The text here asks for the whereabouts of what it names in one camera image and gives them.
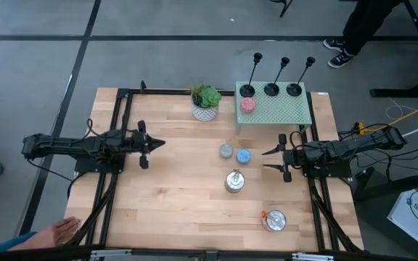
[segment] tin can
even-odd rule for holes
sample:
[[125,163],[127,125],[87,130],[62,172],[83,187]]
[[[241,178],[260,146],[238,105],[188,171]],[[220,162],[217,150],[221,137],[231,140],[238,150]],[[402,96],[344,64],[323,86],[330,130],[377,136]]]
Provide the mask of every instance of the tin can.
[[222,157],[228,159],[233,155],[233,147],[230,144],[222,144],[220,153]]
[[270,232],[282,231],[287,226],[287,218],[279,210],[262,211],[262,226]]
[[239,170],[233,170],[225,179],[225,189],[230,193],[238,193],[245,185],[245,177]]

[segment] black pants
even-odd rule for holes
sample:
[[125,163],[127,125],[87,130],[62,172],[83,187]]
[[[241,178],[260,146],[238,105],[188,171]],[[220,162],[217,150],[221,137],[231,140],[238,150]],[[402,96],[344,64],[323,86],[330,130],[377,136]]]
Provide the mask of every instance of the black pants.
[[393,8],[402,2],[403,0],[359,0],[343,30],[346,52],[357,55],[382,26]]

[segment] white box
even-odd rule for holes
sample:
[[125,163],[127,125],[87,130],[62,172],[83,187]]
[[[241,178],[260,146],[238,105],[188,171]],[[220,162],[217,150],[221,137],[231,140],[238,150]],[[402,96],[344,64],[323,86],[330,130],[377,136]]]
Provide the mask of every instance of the white box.
[[418,217],[418,192],[412,189],[399,195],[387,219],[418,242],[418,219],[414,215]]

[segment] concrete floor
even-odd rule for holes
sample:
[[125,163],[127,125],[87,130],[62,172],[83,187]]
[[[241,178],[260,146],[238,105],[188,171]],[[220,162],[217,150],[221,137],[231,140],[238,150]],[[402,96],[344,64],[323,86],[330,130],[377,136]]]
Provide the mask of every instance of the concrete floor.
[[[51,2],[0,0],[0,34],[82,35],[93,0]],[[412,3],[418,14],[418,1]],[[139,1],[103,0],[93,35],[271,35],[338,36],[354,3],[335,0],[295,1],[284,18],[281,5],[260,0]],[[407,11],[397,7],[379,35],[416,35]],[[65,91],[80,43],[77,41],[0,41],[0,241],[14,236],[29,200],[37,169],[23,160],[22,138],[49,133]],[[121,41],[90,42],[86,50],[62,136],[81,136],[86,129],[98,87],[133,88],[144,80],[150,88],[182,88],[205,82],[232,89],[247,79],[252,55],[264,55],[254,80],[274,79],[280,57],[291,59],[280,80],[297,79],[306,57],[317,63],[304,77],[308,91],[327,91],[339,130],[356,121],[388,123],[389,99],[372,99],[371,88],[405,88],[418,82],[418,44],[369,43],[353,63],[328,68],[336,53],[319,42],[272,41]],[[418,108],[418,99],[395,99]],[[391,110],[392,116],[398,110]],[[398,124],[402,133],[418,128],[418,114]],[[405,151],[418,148],[418,134],[408,137]],[[370,153],[380,158],[378,153]],[[363,164],[372,162],[361,157]],[[404,162],[418,167],[418,159]],[[71,176],[74,161],[54,157],[52,170]],[[384,172],[385,166],[377,169]],[[392,167],[392,177],[418,173]],[[48,181],[33,224],[39,230],[64,215],[67,182]],[[372,224],[360,220],[364,245],[370,252],[413,257],[417,253],[395,244]]]

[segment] silver can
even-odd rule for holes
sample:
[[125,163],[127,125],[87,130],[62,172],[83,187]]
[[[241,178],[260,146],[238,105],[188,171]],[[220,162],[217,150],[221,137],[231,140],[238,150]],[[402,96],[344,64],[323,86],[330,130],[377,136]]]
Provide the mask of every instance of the silver can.
[[225,189],[230,193],[238,193],[245,185],[245,177],[239,170],[233,170],[225,179]]
[[287,218],[278,210],[262,211],[261,223],[267,231],[282,231],[287,226]]

